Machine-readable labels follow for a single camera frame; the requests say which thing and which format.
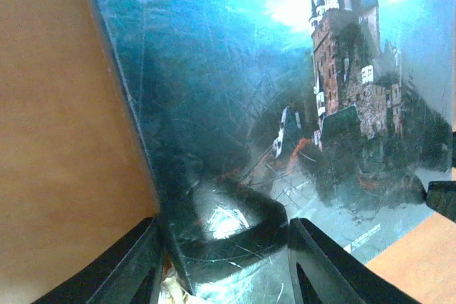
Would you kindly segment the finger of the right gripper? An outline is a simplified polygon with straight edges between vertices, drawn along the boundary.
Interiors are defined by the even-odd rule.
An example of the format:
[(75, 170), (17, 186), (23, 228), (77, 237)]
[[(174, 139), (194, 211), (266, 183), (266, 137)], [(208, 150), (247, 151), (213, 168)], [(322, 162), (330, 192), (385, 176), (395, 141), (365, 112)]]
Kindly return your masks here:
[(445, 218), (456, 222), (455, 181), (432, 181), (428, 184), (425, 203)]

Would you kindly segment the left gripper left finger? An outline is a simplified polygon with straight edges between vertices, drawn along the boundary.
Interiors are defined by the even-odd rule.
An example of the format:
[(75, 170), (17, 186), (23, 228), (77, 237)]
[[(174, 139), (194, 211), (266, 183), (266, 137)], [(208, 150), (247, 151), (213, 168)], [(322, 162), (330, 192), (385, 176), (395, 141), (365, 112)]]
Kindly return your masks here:
[(156, 218), (147, 217), (92, 263), (35, 303), (157, 303), (165, 260)]

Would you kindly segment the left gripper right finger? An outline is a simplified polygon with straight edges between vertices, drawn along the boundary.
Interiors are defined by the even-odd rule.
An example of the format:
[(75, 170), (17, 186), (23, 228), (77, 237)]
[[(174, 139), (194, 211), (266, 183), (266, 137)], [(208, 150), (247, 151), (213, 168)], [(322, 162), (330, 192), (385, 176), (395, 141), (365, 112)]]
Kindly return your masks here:
[(340, 247), (308, 219), (289, 224), (289, 270), (296, 303), (417, 303)]

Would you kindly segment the dark blue castle book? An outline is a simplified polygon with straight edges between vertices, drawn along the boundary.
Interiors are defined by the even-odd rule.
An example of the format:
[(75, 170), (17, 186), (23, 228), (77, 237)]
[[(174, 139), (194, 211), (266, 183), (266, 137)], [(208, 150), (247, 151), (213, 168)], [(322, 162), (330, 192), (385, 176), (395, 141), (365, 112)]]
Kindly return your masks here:
[(292, 219), (364, 266), (452, 181), (455, 0), (89, 0), (153, 186), (157, 303), (296, 303)]

